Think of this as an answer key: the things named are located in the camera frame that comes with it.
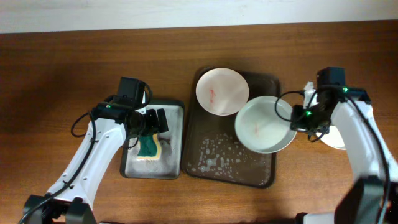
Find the white plate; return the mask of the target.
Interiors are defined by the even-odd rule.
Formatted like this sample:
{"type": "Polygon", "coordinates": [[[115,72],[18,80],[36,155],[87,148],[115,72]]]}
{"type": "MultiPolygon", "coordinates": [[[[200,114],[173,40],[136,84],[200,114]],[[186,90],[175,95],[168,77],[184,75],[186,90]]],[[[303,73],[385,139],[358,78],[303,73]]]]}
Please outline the white plate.
{"type": "Polygon", "coordinates": [[[248,101],[236,115],[234,129],[240,143],[260,154],[286,148],[297,132],[290,129],[292,107],[274,96],[259,96],[248,101]]]}
{"type": "Polygon", "coordinates": [[[343,138],[341,137],[340,132],[335,126],[330,126],[329,128],[329,133],[325,134],[320,138],[320,140],[326,144],[327,146],[330,146],[335,149],[339,150],[345,150],[345,144],[343,141],[343,138]]]}
{"type": "Polygon", "coordinates": [[[199,78],[195,95],[200,106],[207,112],[229,116],[246,104],[249,87],[240,73],[229,68],[214,68],[199,78]]]}

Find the green and yellow sponge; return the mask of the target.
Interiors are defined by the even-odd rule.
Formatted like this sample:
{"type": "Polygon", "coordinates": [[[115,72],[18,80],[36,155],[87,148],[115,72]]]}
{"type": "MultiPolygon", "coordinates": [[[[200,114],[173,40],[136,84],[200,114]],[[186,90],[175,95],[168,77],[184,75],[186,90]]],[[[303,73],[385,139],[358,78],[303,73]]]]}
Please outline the green and yellow sponge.
{"type": "Polygon", "coordinates": [[[157,134],[151,136],[142,136],[139,139],[139,160],[158,160],[162,152],[162,146],[158,140],[157,134]]]}

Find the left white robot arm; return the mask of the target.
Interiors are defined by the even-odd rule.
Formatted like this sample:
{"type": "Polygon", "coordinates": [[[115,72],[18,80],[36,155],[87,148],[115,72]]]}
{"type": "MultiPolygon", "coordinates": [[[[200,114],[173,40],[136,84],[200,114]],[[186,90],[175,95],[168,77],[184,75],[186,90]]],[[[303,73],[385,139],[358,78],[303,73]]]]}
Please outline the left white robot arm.
{"type": "Polygon", "coordinates": [[[146,109],[151,99],[148,84],[122,77],[118,92],[86,113],[90,122],[76,154],[44,196],[28,198],[20,223],[53,223],[61,216],[66,223],[95,223],[96,191],[116,151],[143,146],[140,156],[160,156],[156,135],[169,129],[163,109],[146,109]]]}

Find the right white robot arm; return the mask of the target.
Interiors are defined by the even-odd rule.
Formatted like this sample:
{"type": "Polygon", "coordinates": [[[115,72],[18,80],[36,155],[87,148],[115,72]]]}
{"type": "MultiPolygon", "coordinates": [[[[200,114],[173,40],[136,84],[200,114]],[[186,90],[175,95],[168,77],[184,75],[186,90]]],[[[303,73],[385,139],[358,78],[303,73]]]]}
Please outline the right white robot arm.
{"type": "Polygon", "coordinates": [[[315,142],[335,127],[343,140],[354,184],[330,213],[299,213],[296,223],[397,223],[397,161],[386,146],[362,88],[345,83],[343,68],[327,67],[300,91],[290,128],[315,142]]]}

